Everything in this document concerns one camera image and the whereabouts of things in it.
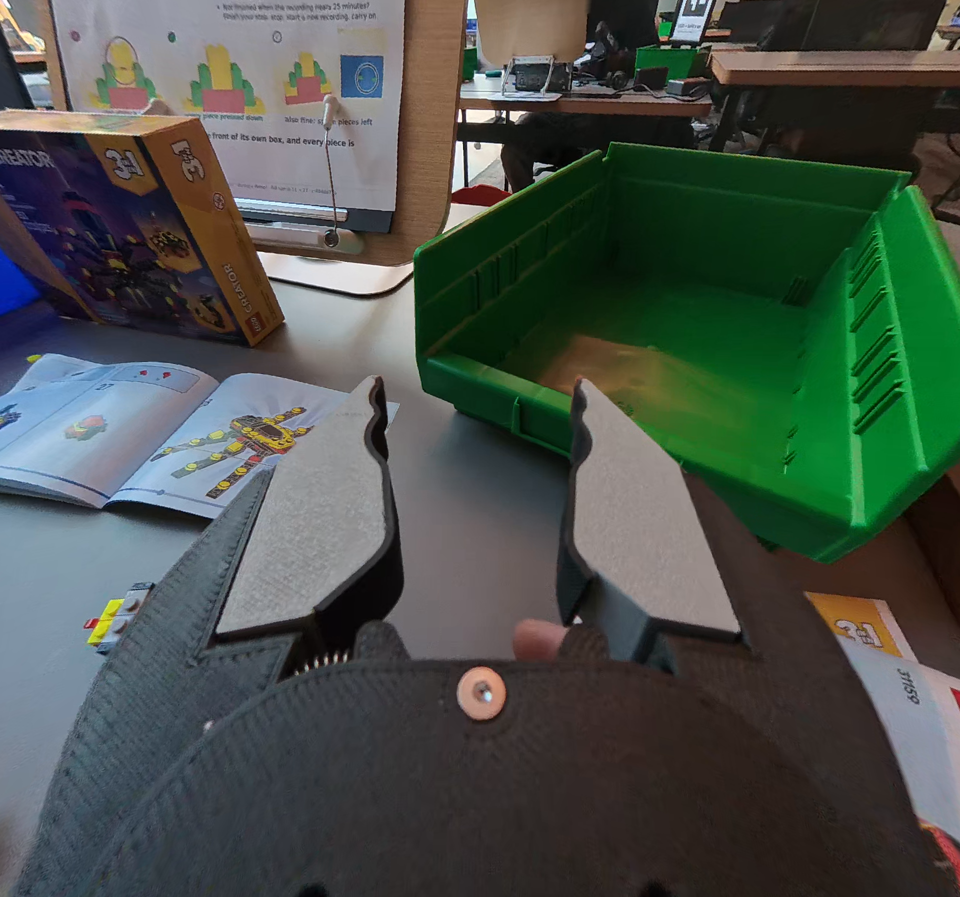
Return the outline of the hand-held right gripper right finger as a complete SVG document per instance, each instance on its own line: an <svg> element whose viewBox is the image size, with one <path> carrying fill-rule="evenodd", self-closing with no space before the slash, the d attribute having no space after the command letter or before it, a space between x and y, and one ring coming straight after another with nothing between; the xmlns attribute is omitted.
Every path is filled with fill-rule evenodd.
<svg viewBox="0 0 960 897"><path fill-rule="evenodd" d="M588 378L574 383L558 543L566 626L643 664L663 635L733 644L741 624L679 463Z"/></svg>

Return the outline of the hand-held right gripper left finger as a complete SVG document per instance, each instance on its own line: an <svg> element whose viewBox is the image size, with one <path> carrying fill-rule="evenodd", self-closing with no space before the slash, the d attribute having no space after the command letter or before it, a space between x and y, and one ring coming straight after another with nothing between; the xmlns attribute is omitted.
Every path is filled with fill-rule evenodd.
<svg viewBox="0 0 960 897"><path fill-rule="evenodd" d="M354 640L403 590L383 379L362 380L273 469L216 627Z"/></svg>

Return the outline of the blue plastic bin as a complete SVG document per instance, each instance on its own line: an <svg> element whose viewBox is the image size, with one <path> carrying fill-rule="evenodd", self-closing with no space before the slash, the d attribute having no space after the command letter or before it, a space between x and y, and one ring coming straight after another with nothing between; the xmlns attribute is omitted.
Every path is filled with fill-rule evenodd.
<svg viewBox="0 0 960 897"><path fill-rule="evenodd" d="M0 315L5 317L42 299L26 274L4 253L0 255Z"/></svg>

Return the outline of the open lego instruction booklet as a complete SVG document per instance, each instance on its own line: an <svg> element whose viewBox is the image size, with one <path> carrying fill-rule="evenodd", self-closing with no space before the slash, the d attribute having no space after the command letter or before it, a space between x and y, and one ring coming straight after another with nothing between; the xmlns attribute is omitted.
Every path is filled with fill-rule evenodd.
<svg viewBox="0 0 960 897"><path fill-rule="evenodd" d="M1 490L213 520L347 398L274 375L42 354L1 398Z"/></svg>

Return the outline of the small yellow lego assembly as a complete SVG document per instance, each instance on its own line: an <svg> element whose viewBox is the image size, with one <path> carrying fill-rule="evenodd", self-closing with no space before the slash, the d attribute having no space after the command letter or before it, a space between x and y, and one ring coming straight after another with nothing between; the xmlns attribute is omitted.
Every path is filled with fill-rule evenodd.
<svg viewBox="0 0 960 897"><path fill-rule="evenodd" d="M102 613L87 620L83 629L88 632L86 644L101 656L108 656L131 626L156 584L137 582L120 598L109 600Z"/></svg>

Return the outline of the closed lego instruction booklet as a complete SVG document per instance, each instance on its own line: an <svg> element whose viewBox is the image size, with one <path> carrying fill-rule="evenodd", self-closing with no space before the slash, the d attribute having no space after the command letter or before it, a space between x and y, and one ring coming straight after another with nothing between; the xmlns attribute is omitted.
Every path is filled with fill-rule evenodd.
<svg viewBox="0 0 960 897"><path fill-rule="evenodd" d="M955 886L959 875L959 680L918 662L890 606L807 592L870 696L921 831Z"/></svg>

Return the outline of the lego set cardboard box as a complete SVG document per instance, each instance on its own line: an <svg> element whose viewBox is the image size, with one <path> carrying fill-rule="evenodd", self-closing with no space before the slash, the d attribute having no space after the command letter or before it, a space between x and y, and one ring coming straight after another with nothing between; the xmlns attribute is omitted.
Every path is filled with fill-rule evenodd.
<svg viewBox="0 0 960 897"><path fill-rule="evenodd" d="M3 110L1 219L61 316L244 347L284 323L196 118Z"/></svg>

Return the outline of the person's right hand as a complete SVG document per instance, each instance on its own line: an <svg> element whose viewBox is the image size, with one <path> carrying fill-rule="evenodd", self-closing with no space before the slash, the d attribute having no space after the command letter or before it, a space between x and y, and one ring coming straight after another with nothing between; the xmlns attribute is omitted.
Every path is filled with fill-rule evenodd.
<svg viewBox="0 0 960 897"><path fill-rule="evenodd" d="M558 659L570 628L550 621L525 618L512 632L511 650L518 662L544 663Z"/></svg>

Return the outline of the large green plastic bin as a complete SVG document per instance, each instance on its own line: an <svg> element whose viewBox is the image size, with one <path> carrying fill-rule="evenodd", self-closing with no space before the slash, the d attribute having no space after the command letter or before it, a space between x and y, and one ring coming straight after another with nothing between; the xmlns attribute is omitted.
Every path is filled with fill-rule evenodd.
<svg viewBox="0 0 960 897"><path fill-rule="evenodd" d="M423 391L567 456L576 380L822 563L959 454L958 267L907 173L613 144L414 254Z"/></svg>

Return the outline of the wooden sheet stand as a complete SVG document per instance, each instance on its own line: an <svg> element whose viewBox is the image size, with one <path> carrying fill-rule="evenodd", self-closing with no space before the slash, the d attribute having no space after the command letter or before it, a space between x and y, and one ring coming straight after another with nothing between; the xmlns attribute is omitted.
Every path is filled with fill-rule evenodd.
<svg viewBox="0 0 960 897"><path fill-rule="evenodd" d="M35 1L55 106L75 111L67 101L50 0ZM378 214L370 211L355 211L357 221L350 221L335 202L324 208L236 199L225 177L270 279L369 298L395 291L411 278L415 251L444 230L449 216L466 3L405 0L398 183L390 221L376 224ZM176 114L161 99L139 112L88 113L201 123L196 116Z"/></svg>

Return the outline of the long wooden work table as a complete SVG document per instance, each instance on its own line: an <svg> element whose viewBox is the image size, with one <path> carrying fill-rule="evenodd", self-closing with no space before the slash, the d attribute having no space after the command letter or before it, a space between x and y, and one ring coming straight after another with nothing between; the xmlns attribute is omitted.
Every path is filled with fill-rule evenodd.
<svg viewBox="0 0 960 897"><path fill-rule="evenodd" d="M558 114L626 115L651 118L702 119L713 110L708 95L676 97L662 89L627 89L614 92L608 87L575 87L566 93L519 93L501 91L497 81L476 77L462 83L460 110L502 112L550 112Z"/></svg>

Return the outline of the small green bin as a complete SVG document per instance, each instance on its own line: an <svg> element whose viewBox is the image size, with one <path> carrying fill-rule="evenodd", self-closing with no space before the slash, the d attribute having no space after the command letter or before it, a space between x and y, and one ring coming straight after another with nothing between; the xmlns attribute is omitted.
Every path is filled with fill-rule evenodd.
<svg viewBox="0 0 960 897"><path fill-rule="evenodd" d="M709 67L712 48L658 45L640 47L635 52L634 68L637 71L649 68L667 70L667 80L705 77Z"/></svg>

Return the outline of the wooden edged table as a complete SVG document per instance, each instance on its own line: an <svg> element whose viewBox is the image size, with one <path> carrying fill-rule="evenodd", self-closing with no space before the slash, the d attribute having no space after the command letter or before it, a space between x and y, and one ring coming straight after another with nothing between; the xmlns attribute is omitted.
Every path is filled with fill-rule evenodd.
<svg viewBox="0 0 960 897"><path fill-rule="evenodd" d="M712 51L710 70L732 88L959 87L954 51Z"/></svg>

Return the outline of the printed task instruction sheet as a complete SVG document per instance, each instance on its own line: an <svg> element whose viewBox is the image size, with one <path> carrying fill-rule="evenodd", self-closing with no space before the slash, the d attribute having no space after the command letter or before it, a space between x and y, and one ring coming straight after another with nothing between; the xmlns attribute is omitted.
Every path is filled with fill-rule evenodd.
<svg viewBox="0 0 960 897"><path fill-rule="evenodd" d="M72 110L198 118L236 199L397 206L405 0L50 0Z"/></svg>

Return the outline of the wooden divider board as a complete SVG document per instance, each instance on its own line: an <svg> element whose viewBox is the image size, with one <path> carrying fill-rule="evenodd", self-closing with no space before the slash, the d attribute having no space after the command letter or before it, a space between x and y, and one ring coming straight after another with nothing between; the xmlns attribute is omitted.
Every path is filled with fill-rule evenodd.
<svg viewBox="0 0 960 897"><path fill-rule="evenodd" d="M479 48L486 63L513 58L578 59L585 48L590 0L473 0Z"/></svg>

